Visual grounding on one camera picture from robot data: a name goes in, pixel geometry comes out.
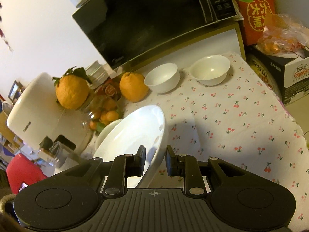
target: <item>table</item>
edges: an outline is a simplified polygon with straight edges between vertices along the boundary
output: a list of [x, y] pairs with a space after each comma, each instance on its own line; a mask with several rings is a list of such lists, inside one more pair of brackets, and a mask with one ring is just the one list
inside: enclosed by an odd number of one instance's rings
[[[176, 154], [199, 161], [219, 157], [283, 185], [297, 202], [290, 229], [309, 228], [309, 151], [303, 131], [239, 55], [224, 56], [231, 68], [220, 85], [204, 86], [182, 69], [176, 89], [162, 95], [151, 92], [138, 103], [125, 102], [125, 116], [145, 105], [160, 106], [168, 144]], [[149, 187], [182, 186], [183, 179], [170, 178], [163, 162]]]

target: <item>white dish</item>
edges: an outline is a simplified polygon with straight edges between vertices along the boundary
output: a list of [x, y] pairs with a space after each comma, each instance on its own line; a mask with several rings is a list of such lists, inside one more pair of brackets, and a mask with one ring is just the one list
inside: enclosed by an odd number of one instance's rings
[[3, 101], [1, 104], [2, 110], [4, 112], [4, 114], [8, 117], [12, 111], [12, 104], [10, 104], [9, 102]]
[[102, 73], [98, 78], [93, 80], [93, 77], [90, 76], [90, 79], [92, 81], [92, 84], [90, 85], [90, 89], [95, 89], [99, 87], [101, 84], [103, 84], [107, 79], [109, 78], [109, 75], [106, 71]]
[[117, 119], [111, 123], [109, 123], [99, 134], [97, 140], [95, 141], [95, 150], [101, 145], [103, 140], [107, 137], [107, 135], [122, 121], [123, 119]]
[[221, 55], [211, 55], [197, 60], [189, 70], [191, 77], [203, 85], [220, 84], [227, 76], [231, 62]]
[[127, 186], [147, 188], [162, 163], [167, 139], [163, 111], [156, 105], [148, 105], [124, 118], [103, 140], [94, 157], [113, 161], [119, 155], [136, 154], [139, 146], [145, 146], [144, 175], [129, 177]]
[[144, 83], [156, 93], [165, 93], [176, 87], [180, 80], [178, 67], [168, 63], [154, 68], [145, 77]]
[[98, 62], [98, 60], [96, 60], [94, 63], [87, 66], [87, 68], [85, 68], [86, 74], [92, 75], [93, 73], [95, 73], [101, 67], [102, 67], [102, 65]]

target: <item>cardboard box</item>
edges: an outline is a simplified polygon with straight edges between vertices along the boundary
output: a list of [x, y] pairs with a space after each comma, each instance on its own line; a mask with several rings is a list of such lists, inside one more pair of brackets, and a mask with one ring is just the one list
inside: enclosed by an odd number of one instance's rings
[[254, 70], [262, 71], [261, 79], [279, 96], [284, 105], [309, 94], [309, 49], [304, 58], [295, 53], [281, 56], [265, 55], [258, 46], [249, 46], [247, 62]]
[[237, 4], [244, 17], [241, 23], [244, 44], [247, 46], [256, 44], [264, 31], [265, 15], [275, 14], [274, 0], [253, 0], [250, 3], [237, 1]]

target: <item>white tablecloth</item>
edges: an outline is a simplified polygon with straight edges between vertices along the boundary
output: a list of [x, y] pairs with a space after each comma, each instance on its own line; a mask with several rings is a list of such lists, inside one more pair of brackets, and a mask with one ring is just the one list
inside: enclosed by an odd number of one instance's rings
[[[152, 92], [135, 104], [126, 102], [125, 116], [145, 105], [160, 106], [176, 154], [190, 154], [199, 161], [219, 157], [283, 185], [297, 202], [290, 229], [309, 228], [309, 152], [303, 132], [239, 55], [224, 56], [231, 68], [220, 85], [205, 87], [182, 70], [175, 90]], [[182, 178], [167, 176], [163, 162], [150, 187], [182, 185]]]

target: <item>microwave oven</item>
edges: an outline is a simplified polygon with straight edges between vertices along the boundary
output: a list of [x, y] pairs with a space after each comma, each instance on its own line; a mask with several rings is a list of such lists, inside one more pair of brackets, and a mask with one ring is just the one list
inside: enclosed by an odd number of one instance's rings
[[236, 15], [232, 0], [88, 0], [73, 19], [113, 68]]

